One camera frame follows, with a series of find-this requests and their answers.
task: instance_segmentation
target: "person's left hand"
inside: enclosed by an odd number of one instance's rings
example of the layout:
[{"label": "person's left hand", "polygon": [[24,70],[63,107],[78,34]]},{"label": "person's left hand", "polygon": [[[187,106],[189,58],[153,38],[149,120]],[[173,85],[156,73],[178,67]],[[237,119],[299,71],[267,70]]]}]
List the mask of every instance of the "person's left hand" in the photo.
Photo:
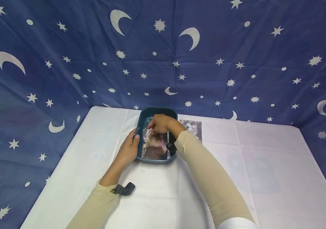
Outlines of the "person's left hand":
[{"label": "person's left hand", "polygon": [[136,129],[133,129],[129,133],[118,151],[114,160],[118,166],[125,168],[137,157],[140,135],[136,135],[134,138],[135,131]]}]

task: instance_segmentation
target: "blue tray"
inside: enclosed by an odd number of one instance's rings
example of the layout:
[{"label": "blue tray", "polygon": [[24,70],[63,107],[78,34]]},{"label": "blue tray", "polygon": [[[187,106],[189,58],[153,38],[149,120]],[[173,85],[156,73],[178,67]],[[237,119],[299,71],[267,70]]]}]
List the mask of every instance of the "blue tray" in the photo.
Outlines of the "blue tray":
[{"label": "blue tray", "polygon": [[[136,127],[136,132],[135,132],[135,135],[140,135],[140,142],[139,142],[139,146],[138,146],[137,158],[139,160],[141,160],[142,162],[164,164],[164,163],[172,161],[176,157],[175,152],[173,152],[173,153],[171,152],[170,158],[165,159],[165,160],[152,160],[152,159],[141,158],[142,146],[144,144],[142,130],[144,130],[146,128],[146,126],[150,123],[151,119],[153,118],[153,116],[155,114],[165,114],[165,115],[170,116],[176,120],[178,118],[177,113],[175,113],[175,111],[173,111],[172,109],[169,109],[169,108],[146,108],[143,111],[141,111],[140,116],[139,116],[139,122],[138,122],[138,125]],[[170,139],[170,143],[173,143],[176,141],[176,139],[172,133],[169,133],[169,139]]]}]

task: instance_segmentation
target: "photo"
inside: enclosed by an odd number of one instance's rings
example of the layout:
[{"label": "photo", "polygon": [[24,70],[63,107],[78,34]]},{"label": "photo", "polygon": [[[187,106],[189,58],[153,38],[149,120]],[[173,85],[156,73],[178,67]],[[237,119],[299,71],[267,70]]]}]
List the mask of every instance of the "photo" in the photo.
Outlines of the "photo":
[{"label": "photo", "polygon": [[170,158],[170,152],[167,149],[169,135],[157,134],[151,135],[151,129],[142,130],[144,144],[142,147],[141,158],[151,160],[166,160]]},{"label": "photo", "polygon": [[179,120],[188,132],[193,133],[197,140],[202,144],[202,122],[191,120]]}]

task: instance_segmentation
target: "beige sleeve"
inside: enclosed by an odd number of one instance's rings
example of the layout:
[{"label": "beige sleeve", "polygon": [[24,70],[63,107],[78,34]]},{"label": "beige sleeve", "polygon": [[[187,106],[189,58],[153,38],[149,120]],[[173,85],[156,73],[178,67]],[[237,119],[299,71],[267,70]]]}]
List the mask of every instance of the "beige sleeve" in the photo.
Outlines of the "beige sleeve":
[{"label": "beige sleeve", "polygon": [[201,145],[196,137],[184,131],[175,146],[187,162],[191,174],[208,203],[215,228],[227,219],[242,217],[254,222],[249,209],[225,169]]},{"label": "beige sleeve", "polygon": [[101,229],[117,204],[119,195],[110,192],[116,186],[104,187],[98,181],[66,229]]}]

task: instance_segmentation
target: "blue fabric backdrop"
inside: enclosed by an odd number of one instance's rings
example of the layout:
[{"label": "blue fabric backdrop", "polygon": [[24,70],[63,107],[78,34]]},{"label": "blue fabric backdrop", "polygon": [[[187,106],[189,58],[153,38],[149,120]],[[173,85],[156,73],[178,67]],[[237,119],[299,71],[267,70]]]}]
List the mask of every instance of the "blue fabric backdrop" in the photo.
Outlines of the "blue fabric backdrop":
[{"label": "blue fabric backdrop", "polygon": [[0,228],[94,105],[294,125],[326,177],[326,0],[0,0]]}]

